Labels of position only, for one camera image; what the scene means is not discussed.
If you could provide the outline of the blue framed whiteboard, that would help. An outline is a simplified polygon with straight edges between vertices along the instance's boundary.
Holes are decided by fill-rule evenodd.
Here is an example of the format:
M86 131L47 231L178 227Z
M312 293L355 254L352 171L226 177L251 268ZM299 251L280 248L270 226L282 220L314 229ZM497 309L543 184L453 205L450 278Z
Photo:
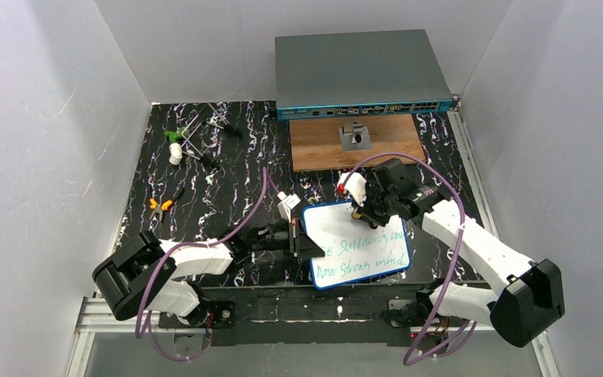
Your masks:
M301 213L308 237L324 251L310 260L318 290L397 273L411 266L405 222L397 216L371 228L352 216L349 201L306 207Z

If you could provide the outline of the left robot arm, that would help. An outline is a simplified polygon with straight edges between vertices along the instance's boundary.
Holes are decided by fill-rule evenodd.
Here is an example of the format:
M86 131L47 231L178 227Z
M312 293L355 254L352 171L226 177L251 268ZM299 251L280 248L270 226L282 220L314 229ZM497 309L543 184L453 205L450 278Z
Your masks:
M326 254L306 233L300 218L246 225L227 236L224 243L208 240L191 244L141 232L103 260L92 272L92 279L116 320L142 319L145 311L155 311L171 313L197 326L217 308L185 277L230 274L242 269L257 251L280 251L302 261Z

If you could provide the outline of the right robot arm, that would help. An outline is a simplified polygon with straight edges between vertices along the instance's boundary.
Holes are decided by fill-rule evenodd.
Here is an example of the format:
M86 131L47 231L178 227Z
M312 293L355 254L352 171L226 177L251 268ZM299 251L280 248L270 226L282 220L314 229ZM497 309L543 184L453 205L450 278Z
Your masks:
M400 155L372 169L367 180L355 170L339 179L352 200L353 217L371 228L399 217L454 248L488 283L467 287L439 278L415 293L412 302L388 309L398 324L436 317L457 317L489 325L510 345L523 347L565 315L560 268L515 251L466 215L448 184L423 185L407 172Z

